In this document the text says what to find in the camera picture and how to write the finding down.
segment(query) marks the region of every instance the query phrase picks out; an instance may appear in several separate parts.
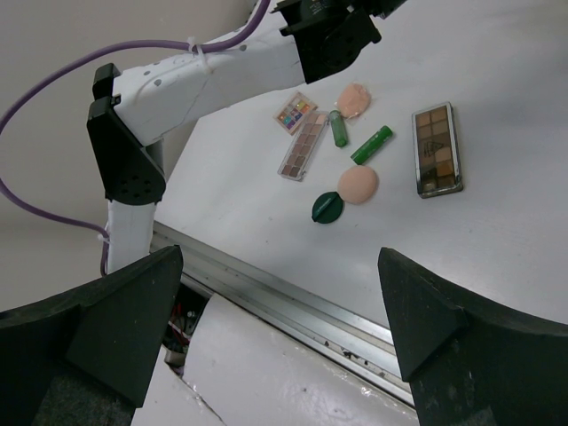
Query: eyeshadow palette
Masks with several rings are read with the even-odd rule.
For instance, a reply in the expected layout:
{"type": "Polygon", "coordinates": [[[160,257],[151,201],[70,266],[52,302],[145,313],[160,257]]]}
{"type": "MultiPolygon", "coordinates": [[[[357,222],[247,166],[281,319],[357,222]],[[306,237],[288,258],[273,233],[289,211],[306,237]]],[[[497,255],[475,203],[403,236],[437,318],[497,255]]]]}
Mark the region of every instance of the eyeshadow palette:
{"type": "Polygon", "coordinates": [[[279,175],[292,180],[304,178],[308,161],[328,122],[327,113],[321,111],[313,111],[306,116],[302,130],[294,138],[280,165],[279,175]]]}
{"type": "Polygon", "coordinates": [[[316,104],[297,91],[274,116],[274,119],[285,131],[293,135],[305,120],[306,115],[317,107],[316,104]]]}
{"type": "Polygon", "coordinates": [[[454,111],[449,102],[412,116],[416,184],[422,198],[463,189],[454,111]]]}

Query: cable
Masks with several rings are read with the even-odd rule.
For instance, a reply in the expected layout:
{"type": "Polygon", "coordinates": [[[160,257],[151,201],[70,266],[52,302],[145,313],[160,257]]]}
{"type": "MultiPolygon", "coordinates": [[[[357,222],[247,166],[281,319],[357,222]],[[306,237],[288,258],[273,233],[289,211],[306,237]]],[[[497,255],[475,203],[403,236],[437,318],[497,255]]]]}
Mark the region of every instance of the cable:
{"type": "MultiPolygon", "coordinates": [[[[250,20],[248,25],[239,32],[239,34],[235,35],[234,37],[224,40],[222,42],[204,44],[202,46],[204,53],[215,53],[219,51],[224,51],[234,47],[235,45],[242,43],[246,40],[262,21],[266,11],[268,10],[268,6],[270,4],[270,0],[261,0],[258,9],[256,10],[255,16],[250,20]]],[[[24,106],[26,105],[29,100],[31,100],[35,95],[37,95],[40,91],[45,89],[47,86],[59,80],[64,75],[69,74],[72,71],[75,71],[77,68],[82,67],[95,59],[101,58],[106,56],[110,53],[115,53],[117,51],[126,51],[128,49],[140,49],[140,48],[164,48],[164,49],[173,49],[179,51],[187,51],[189,50],[190,46],[189,43],[185,42],[175,42],[170,40],[134,40],[130,42],[123,42],[117,44],[111,44],[110,46],[104,47],[102,49],[98,49],[92,53],[89,53],[82,58],[71,62],[70,64],[64,66],[63,68],[55,71],[51,75],[45,77],[41,82],[36,84],[32,87],[29,91],[27,91],[21,98],[19,98],[12,106],[8,108],[8,110],[4,113],[2,118],[0,118],[0,136],[4,131],[5,127],[8,125],[8,122],[13,118],[13,116],[24,106]]],[[[75,220],[69,217],[63,217],[60,215],[55,215],[50,213],[49,211],[45,211],[39,209],[38,207],[32,206],[27,202],[23,201],[20,197],[18,197],[15,193],[13,193],[10,188],[6,185],[6,183],[0,177],[0,193],[2,193],[8,200],[13,202],[16,206],[24,209],[25,211],[43,217],[48,220],[52,220],[54,222],[59,222],[65,225],[72,225],[78,226],[81,228],[91,229],[102,235],[103,239],[103,249],[102,249],[102,256],[100,259],[100,273],[101,275],[107,275],[107,259],[108,259],[108,240],[110,235],[108,234],[107,230],[102,226],[90,224],[88,222],[83,222],[82,220],[75,220]]]]}

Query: dark green round object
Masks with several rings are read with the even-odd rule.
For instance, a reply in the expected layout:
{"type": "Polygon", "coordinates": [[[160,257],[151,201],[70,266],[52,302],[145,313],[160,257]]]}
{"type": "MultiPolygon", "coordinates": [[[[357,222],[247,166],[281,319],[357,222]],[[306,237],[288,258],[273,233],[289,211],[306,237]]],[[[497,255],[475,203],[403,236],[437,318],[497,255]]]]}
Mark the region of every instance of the dark green round object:
{"type": "Polygon", "coordinates": [[[324,193],[312,207],[312,220],[319,224],[331,224],[335,222],[343,213],[345,203],[338,193],[324,193]]]}

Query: white wall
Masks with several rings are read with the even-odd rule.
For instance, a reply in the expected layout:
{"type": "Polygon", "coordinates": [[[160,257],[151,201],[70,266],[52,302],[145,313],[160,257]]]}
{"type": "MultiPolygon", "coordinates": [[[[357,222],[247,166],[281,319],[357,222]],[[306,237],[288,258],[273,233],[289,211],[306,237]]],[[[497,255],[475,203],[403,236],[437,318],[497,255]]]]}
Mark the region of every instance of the white wall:
{"type": "MultiPolygon", "coordinates": [[[[41,78],[89,51],[138,38],[205,42],[243,25],[251,0],[3,0],[0,111],[41,78]]],[[[21,198],[103,225],[107,202],[85,127],[95,69],[144,65],[172,51],[126,51],[64,77],[36,97],[0,137],[0,176],[21,198]]],[[[166,169],[191,128],[166,145],[166,169]]],[[[33,217],[0,196],[0,312],[99,276],[93,232],[33,217]]]]}

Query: eyeshadow pan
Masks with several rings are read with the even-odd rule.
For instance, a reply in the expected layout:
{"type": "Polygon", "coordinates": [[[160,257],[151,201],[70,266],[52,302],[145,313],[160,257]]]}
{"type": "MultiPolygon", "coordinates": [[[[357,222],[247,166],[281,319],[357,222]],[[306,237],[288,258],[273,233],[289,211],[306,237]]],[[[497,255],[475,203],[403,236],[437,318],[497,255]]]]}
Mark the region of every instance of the eyeshadow pan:
{"type": "Polygon", "coordinates": [[[327,123],[327,113],[320,111],[308,113],[301,131],[296,134],[278,170],[283,178],[298,181],[304,178],[314,147],[321,139],[327,123]]]}
{"type": "Polygon", "coordinates": [[[304,123],[306,115],[317,106],[299,91],[274,115],[276,122],[293,135],[304,123]]]}
{"type": "Polygon", "coordinates": [[[416,186],[422,198],[463,189],[454,123],[449,103],[413,114],[416,186]]]}

